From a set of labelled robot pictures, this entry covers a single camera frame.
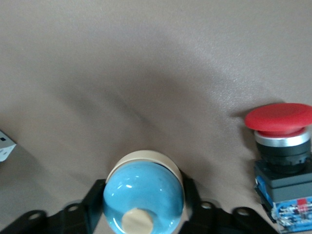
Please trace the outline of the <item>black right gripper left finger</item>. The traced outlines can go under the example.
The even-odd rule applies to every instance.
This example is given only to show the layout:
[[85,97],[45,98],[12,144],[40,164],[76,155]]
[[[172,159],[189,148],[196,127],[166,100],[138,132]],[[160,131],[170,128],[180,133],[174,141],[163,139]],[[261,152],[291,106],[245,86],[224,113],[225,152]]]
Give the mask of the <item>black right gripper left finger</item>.
[[24,213],[1,230],[2,234],[92,234],[102,216],[105,180],[95,181],[80,202],[48,216],[44,210]]

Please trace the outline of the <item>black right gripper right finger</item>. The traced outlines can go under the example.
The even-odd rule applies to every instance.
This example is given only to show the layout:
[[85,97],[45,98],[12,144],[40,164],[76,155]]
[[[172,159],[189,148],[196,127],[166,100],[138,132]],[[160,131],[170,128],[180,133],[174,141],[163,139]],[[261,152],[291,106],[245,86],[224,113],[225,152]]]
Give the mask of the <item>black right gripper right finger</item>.
[[237,207],[231,213],[202,200],[193,179],[185,177],[183,186],[191,214],[181,234],[276,234],[277,231],[255,210]]

